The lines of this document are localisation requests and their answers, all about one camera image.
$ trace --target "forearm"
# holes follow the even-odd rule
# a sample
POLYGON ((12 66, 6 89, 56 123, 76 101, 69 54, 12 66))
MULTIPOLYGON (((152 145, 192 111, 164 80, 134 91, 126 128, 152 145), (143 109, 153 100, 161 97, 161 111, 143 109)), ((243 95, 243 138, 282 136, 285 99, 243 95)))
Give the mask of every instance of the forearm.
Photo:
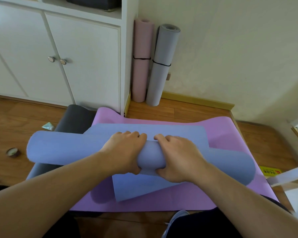
POLYGON ((0 191, 0 237, 42 237, 110 175, 104 159, 97 153, 0 191))
POLYGON ((298 219, 211 164, 199 186, 245 238, 298 237, 298 219))

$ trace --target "wall socket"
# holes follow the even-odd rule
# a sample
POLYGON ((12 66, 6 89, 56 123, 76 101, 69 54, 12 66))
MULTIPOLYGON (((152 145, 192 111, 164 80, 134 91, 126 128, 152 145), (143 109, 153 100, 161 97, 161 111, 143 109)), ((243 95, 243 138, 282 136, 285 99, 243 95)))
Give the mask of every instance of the wall socket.
POLYGON ((167 81, 169 81, 170 80, 170 78, 171 78, 171 73, 168 73, 168 75, 167 75, 167 81))

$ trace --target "round metal knob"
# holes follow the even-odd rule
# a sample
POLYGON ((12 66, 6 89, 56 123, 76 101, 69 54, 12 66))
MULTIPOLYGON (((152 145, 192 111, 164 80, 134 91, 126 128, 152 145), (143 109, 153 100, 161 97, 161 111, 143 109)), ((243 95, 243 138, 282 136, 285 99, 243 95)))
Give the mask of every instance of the round metal knob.
POLYGON ((49 60, 50 62, 54 62, 54 61, 55 61, 55 57, 48 57, 48 60, 49 60))
POLYGON ((61 59, 60 62, 61 64, 66 65, 66 59, 61 59))

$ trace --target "person's left hand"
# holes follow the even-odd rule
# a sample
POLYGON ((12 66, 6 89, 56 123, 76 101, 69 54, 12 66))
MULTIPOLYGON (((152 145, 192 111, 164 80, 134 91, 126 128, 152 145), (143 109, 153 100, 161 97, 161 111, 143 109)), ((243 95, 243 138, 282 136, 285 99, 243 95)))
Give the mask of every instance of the person's left hand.
POLYGON ((141 169, 137 165, 137 156, 147 140, 146 134, 129 131, 115 133, 99 151, 105 154, 105 166, 111 175, 133 173, 139 174, 141 169))

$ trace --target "white shoe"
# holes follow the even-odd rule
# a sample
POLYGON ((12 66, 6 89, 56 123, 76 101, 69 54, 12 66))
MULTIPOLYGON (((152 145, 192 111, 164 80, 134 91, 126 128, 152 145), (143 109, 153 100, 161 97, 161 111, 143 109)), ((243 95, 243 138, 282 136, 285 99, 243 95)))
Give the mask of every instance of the white shoe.
POLYGON ((161 238, 166 238, 166 237, 167 237, 167 233, 168 233, 168 230, 169 230, 170 226, 172 225, 172 223, 173 223, 177 218, 179 218, 179 217, 181 217, 181 216, 187 216, 187 215, 189 215, 189 212, 187 212, 186 210, 180 210, 180 211, 178 211, 177 213, 175 213, 175 215, 172 216, 170 222, 169 222, 169 223, 166 223, 166 224, 168 224, 168 227, 167 227, 167 229, 165 230, 165 232, 163 233, 163 235, 162 235, 161 238))

